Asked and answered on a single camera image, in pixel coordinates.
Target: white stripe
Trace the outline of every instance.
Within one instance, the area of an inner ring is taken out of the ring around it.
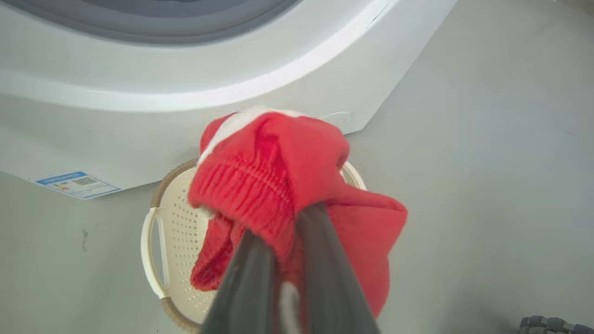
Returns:
[[[214,148],[221,141],[231,137],[234,133],[237,133],[241,129],[245,128],[256,118],[266,114],[267,112],[277,112],[279,114],[283,114],[289,117],[305,116],[304,114],[301,114],[297,111],[271,109],[265,106],[255,106],[245,111],[238,112],[237,114],[234,114],[233,116],[226,119],[223,122],[223,124],[221,124],[217,132],[214,134],[213,138],[206,146],[204,152],[200,153],[200,158],[198,159],[196,167],[200,166],[206,160],[206,158],[213,152]]]

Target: scratch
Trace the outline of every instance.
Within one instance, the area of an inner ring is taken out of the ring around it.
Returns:
[[[371,27],[373,22],[375,22],[377,20],[377,18],[380,17],[381,13],[383,13],[386,10],[386,8],[388,8],[390,3],[391,3],[391,1],[388,1],[388,3],[384,6],[384,8],[382,8],[381,11],[373,18],[373,20],[371,20],[371,22],[369,22],[369,24],[367,25],[367,27],[365,27],[365,29],[369,29],[369,27]]]
[[[83,229],[83,250],[87,251],[87,247],[85,247],[85,243],[87,242],[87,238],[89,237],[89,233],[87,230]]]

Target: white plastic basket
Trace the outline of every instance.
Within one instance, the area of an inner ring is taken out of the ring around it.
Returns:
[[[172,170],[159,184],[144,219],[141,253],[144,273],[165,312],[179,327],[199,333],[216,291],[198,291],[189,282],[208,226],[203,211],[188,203],[188,188],[195,174],[196,160],[193,160]],[[366,190],[363,179],[348,162],[343,176],[348,183]],[[164,282],[157,276],[153,261],[154,222],[159,228]]]

